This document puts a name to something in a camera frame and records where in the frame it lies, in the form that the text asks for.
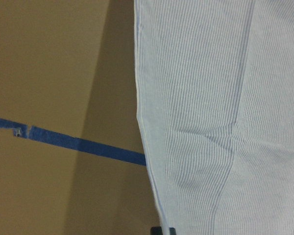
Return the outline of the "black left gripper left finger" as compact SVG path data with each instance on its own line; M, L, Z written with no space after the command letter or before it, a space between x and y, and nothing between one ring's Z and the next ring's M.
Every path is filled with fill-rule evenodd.
M151 227L150 234L151 235L162 235L162 228L161 227Z

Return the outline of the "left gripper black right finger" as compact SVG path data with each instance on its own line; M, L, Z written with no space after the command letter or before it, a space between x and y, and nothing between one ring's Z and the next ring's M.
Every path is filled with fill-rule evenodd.
M175 228L169 228L170 235L176 235L176 230Z

